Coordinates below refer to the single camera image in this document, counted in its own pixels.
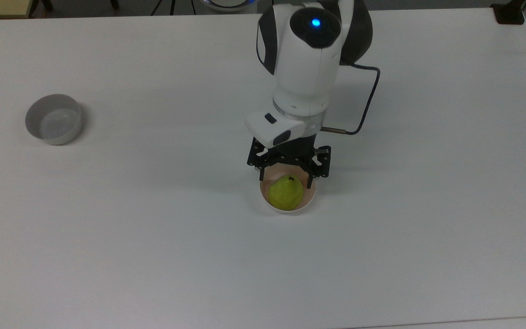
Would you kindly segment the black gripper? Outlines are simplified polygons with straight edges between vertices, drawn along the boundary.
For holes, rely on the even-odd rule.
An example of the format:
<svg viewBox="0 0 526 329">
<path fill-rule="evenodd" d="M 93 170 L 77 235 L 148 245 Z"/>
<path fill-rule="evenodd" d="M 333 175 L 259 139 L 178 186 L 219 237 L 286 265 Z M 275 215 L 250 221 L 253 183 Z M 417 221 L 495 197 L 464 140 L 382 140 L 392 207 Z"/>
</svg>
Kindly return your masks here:
<svg viewBox="0 0 526 329">
<path fill-rule="evenodd" d="M 259 181 L 265 179 L 267 167 L 281 163 L 298 166 L 307 173 L 306 188 L 311 189 L 315 179 L 326 178 L 330 174 L 331 147 L 315 147 L 317 135 L 290 140 L 275 147 L 265 147 L 256 138 L 252 139 L 247 165 L 259 172 Z"/>
</svg>

